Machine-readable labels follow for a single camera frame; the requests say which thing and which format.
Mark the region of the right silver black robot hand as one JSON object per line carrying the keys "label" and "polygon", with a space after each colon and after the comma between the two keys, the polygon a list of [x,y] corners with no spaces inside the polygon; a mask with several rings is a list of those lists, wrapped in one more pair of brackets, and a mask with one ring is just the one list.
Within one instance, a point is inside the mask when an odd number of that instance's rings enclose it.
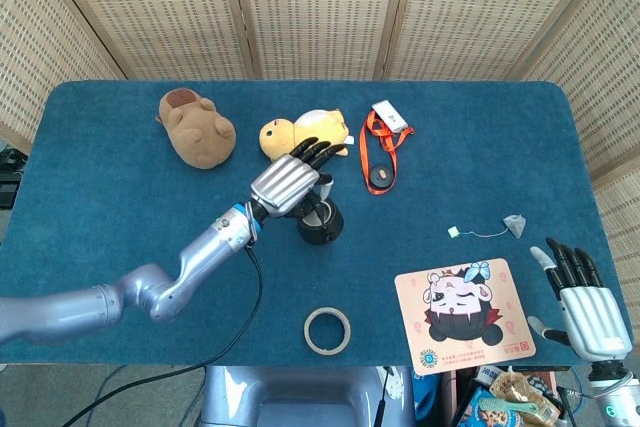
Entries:
{"label": "right silver black robot hand", "polygon": [[571,347],[587,362],[624,360],[632,351],[631,337],[595,262],[580,248],[572,249],[550,237],[546,243],[551,254],[538,246],[532,246],[530,253],[552,288],[564,328],[553,329],[535,316],[527,318],[529,326],[539,336]]}

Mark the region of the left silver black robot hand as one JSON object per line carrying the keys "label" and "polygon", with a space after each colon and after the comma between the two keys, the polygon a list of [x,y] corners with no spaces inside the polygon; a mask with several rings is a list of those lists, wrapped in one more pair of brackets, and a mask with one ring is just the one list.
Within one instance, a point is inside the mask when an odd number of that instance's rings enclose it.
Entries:
{"label": "left silver black robot hand", "polygon": [[316,186],[325,200],[333,187],[333,177],[321,167],[345,148],[309,137],[271,163],[250,185],[246,212],[263,222],[267,217],[287,216]]}

